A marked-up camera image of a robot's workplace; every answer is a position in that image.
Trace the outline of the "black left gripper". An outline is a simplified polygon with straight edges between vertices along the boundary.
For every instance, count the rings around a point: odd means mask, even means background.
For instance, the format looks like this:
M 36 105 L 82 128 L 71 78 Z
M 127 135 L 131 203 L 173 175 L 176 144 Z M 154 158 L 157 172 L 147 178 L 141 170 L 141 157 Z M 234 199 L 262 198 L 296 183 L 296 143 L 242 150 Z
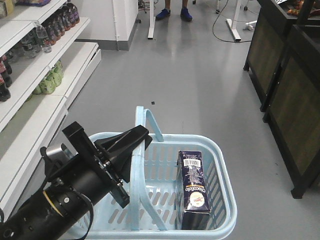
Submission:
M 79 157 L 97 174 L 116 202 L 126 207 L 130 197 L 122 181 L 131 179 L 133 150 L 149 137 L 149 130 L 142 125 L 121 134 L 92 142 L 84 128 L 73 122 L 62 130 Z

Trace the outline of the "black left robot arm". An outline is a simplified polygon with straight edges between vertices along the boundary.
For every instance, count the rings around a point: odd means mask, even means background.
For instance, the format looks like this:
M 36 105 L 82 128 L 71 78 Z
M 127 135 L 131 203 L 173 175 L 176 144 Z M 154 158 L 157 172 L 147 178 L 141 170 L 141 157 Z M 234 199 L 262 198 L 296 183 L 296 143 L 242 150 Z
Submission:
M 3 240 L 56 240 L 85 214 L 94 215 L 94 206 L 111 195 L 122 207 L 130 202 L 123 184 L 130 181 L 133 150 L 150 144 L 149 130 L 138 125 L 118 135 L 91 141 L 84 128 L 73 122 L 63 134 L 76 150 L 68 157 L 41 148 L 45 179 L 41 187 L 18 211 L 0 223 Z

